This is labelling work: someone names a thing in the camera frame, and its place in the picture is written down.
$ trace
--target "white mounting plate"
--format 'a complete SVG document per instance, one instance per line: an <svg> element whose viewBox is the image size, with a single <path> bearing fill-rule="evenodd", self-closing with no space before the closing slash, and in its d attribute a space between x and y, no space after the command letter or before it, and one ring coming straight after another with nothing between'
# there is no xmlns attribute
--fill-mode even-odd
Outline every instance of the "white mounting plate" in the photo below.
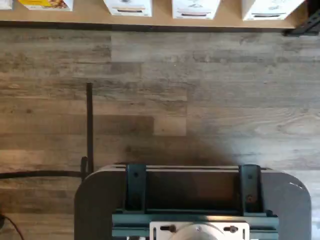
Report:
<svg viewBox="0 0 320 240"><path fill-rule="evenodd" d="M175 226L175 232L161 230L163 226ZM236 232L230 232L225 228L234 226ZM174 222L174 221L153 221L150 227L150 240L187 240L192 235L203 233L212 236L217 240L250 240L250 226L247 222Z"/></svg>

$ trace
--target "shelf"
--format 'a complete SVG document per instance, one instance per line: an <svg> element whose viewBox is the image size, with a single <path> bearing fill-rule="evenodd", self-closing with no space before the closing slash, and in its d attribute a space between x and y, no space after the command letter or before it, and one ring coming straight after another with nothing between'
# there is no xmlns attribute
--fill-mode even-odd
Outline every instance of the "shelf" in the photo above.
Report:
<svg viewBox="0 0 320 240"><path fill-rule="evenodd" d="M74 0L71 12L28 10L18 1L14 10L0 11L0 21L175 27L293 29L307 18L303 4L285 20L242 21L241 0L222 0L214 20L173 19L171 0L153 0L153 17L111 16L103 0Z"/></svg>

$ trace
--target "colorful box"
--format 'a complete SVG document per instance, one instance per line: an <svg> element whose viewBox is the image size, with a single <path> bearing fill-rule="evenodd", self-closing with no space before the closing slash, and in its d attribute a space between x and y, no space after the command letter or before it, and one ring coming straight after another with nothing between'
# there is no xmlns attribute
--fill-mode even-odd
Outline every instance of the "colorful box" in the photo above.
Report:
<svg viewBox="0 0 320 240"><path fill-rule="evenodd" d="M29 10L72 11L73 0L19 0Z"/></svg>
<svg viewBox="0 0 320 240"><path fill-rule="evenodd" d="M174 19L210 19L219 7L220 0L172 0Z"/></svg>
<svg viewBox="0 0 320 240"><path fill-rule="evenodd" d="M152 0L104 0L116 16L152 17Z"/></svg>

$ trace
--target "bolt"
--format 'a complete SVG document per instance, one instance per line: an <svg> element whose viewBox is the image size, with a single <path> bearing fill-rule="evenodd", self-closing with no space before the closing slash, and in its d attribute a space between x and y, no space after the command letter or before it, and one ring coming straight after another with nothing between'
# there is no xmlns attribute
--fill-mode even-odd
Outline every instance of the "bolt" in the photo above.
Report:
<svg viewBox="0 0 320 240"><path fill-rule="evenodd" d="M230 226L230 233L234 234L236 231L238 231L236 226Z"/></svg>

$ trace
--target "product packaging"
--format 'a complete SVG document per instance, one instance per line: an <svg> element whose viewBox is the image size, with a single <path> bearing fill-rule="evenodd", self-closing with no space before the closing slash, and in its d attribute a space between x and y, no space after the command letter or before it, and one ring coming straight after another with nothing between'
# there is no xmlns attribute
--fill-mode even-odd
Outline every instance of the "product packaging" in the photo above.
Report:
<svg viewBox="0 0 320 240"><path fill-rule="evenodd" d="M0 0L0 10L12 10L13 1L12 0Z"/></svg>
<svg viewBox="0 0 320 240"><path fill-rule="evenodd" d="M116 16L152 17L152 0L104 0Z"/></svg>
<svg viewBox="0 0 320 240"><path fill-rule="evenodd" d="M72 11L73 0L19 0L29 10Z"/></svg>
<svg viewBox="0 0 320 240"><path fill-rule="evenodd" d="M172 0L174 19L213 19L220 0Z"/></svg>
<svg viewBox="0 0 320 240"><path fill-rule="evenodd" d="M242 0L242 18L246 20L283 20L304 0Z"/></svg>

